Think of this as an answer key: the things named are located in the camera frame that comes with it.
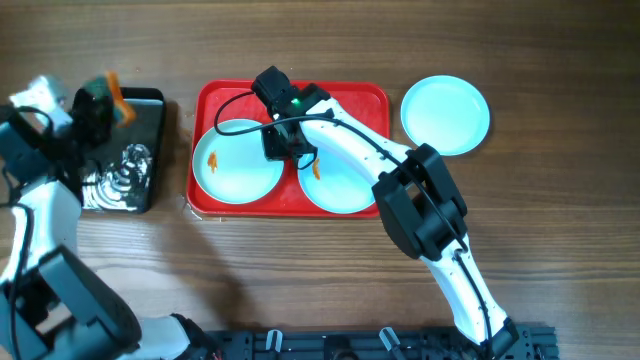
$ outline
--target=wooden table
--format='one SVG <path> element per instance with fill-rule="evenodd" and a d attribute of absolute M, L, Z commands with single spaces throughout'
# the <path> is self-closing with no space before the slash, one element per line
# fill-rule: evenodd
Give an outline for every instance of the wooden table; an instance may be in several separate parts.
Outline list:
<path fill-rule="evenodd" d="M 452 74 L 493 115 L 484 143 L 446 162 L 496 300 L 516 321 L 557 327 L 563 359 L 640 357 L 637 2 L 47 4 L 0 4 L 1 98 L 37 74 L 75 89 L 113 69 L 172 101 L 154 208 L 83 214 L 78 226 L 82 259 L 137 314 L 182 313 L 207 329 L 452 324 L 433 277 L 378 219 L 201 219 L 184 198 L 195 101 L 210 80 L 275 64 L 293 79 L 374 82 L 391 99 L 393 139 L 411 144 L 403 95 Z M 3 256 L 12 234 L 3 211 Z"/>

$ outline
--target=white plate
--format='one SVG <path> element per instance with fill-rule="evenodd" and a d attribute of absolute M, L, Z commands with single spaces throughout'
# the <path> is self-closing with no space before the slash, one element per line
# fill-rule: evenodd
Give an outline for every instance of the white plate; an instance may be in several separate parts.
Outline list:
<path fill-rule="evenodd" d="M 313 155 L 304 155 L 298 165 L 304 166 Z M 318 149 L 320 180 L 313 166 L 298 170 L 298 180 L 304 194 L 316 206 L 334 214 L 352 214 L 371 206 L 375 199 L 371 185 L 342 159 Z"/>
<path fill-rule="evenodd" d="M 260 125 L 247 119 L 228 120 L 222 131 L 238 131 Z M 211 171 L 209 156 L 216 153 L 218 168 Z M 246 204 L 271 191 L 282 176 L 284 162 L 267 161 L 260 131 L 237 136 L 221 136 L 207 131 L 193 153 L 193 175 L 200 188 L 212 198 L 227 204 Z"/>
<path fill-rule="evenodd" d="M 489 130 L 489 106 L 482 94 L 457 77 L 438 75 L 413 85 L 402 99 L 404 131 L 418 146 L 442 155 L 472 150 Z"/>

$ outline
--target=wood grain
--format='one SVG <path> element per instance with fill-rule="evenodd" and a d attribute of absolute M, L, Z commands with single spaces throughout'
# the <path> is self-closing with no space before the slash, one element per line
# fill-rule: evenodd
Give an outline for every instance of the wood grain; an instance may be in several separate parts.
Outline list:
<path fill-rule="evenodd" d="M 640 357 L 640 6 L 636 1 L 59 1 L 0 4 L 0 97 L 40 73 L 105 69 L 171 99 L 160 193 L 142 216 L 83 214 L 80 255 L 140 315 L 203 327 L 450 325 L 423 265 L 379 220 L 212 218 L 184 200 L 198 91 L 271 64 L 402 96 L 467 79 L 491 132 L 446 159 L 496 300 L 556 326 L 563 359 Z M 6 189 L 0 188 L 0 196 Z M 0 213 L 0 254 L 13 234 Z"/>

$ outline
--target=white circle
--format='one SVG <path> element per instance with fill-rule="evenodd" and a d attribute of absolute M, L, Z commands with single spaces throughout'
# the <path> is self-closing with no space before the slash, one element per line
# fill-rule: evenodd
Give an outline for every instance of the white circle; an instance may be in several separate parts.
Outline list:
<path fill-rule="evenodd" d="M 312 159 L 313 155 L 304 155 L 298 166 Z M 317 207 L 334 214 L 352 214 L 375 202 L 371 185 L 364 177 L 329 151 L 318 149 L 317 170 L 320 179 L 316 178 L 313 166 L 298 170 L 302 191 Z"/>
<path fill-rule="evenodd" d="M 400 118 L 417 146 L 441 155 L 472 150 L 489 131 L 489 106 L 482 94 L 457 77 L 438 75 L 413 85 L 402 100 Z"/>
<path fill-rule="evenodd" d="M 218 125 L 222 131 L 239 131 L 261 125 L 247 119 L 234 119 Z M 217 169 L 212 171 L 209 157 L 215 152 Z M 262 135 L 253 131 L 243 135 L 221 136 L 215 129 L 202 136 L 191 162 L 196 182 L 212 198 L 227 204 L 246 204 L 271 191 L 282 176 L 284 162 L 268 161 Z"/>

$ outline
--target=black mechanical base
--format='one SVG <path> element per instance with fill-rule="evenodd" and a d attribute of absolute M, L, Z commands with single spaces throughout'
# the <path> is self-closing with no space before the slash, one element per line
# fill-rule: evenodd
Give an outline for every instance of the black mechanical base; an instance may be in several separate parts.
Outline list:
<path fill-rule="evenodd" d="M 558 360 L 555 328 L 517 326 L 520 339 L 500 360 Z M 472 360 L 472 344 L 453 327 L 397 331 L 400 356 L 387 351 L 378 332 L 272 333 L 209 332 L 220 360 Z"/>

